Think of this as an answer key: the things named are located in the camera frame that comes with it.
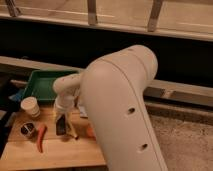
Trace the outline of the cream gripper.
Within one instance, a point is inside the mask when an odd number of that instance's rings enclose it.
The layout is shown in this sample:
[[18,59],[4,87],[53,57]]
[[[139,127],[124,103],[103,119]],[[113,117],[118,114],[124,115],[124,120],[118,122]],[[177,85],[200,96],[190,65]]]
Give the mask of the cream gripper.
[[62,116],[64,116],[65,117],[65,123],[66,124],[70,123],[70,112],[68,110],[55,108],[54,109],[54,115],[55,115],[55,122],[58,122],[59,119]]

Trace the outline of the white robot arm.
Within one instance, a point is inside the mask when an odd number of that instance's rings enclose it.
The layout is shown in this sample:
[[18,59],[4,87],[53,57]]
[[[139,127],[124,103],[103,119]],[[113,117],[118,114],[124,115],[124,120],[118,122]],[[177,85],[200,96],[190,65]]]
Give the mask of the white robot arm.
[[133,45],[53,83],[58,115],[81,98],[109,171],[168,171],[143,99],[157,69],[155,54]]

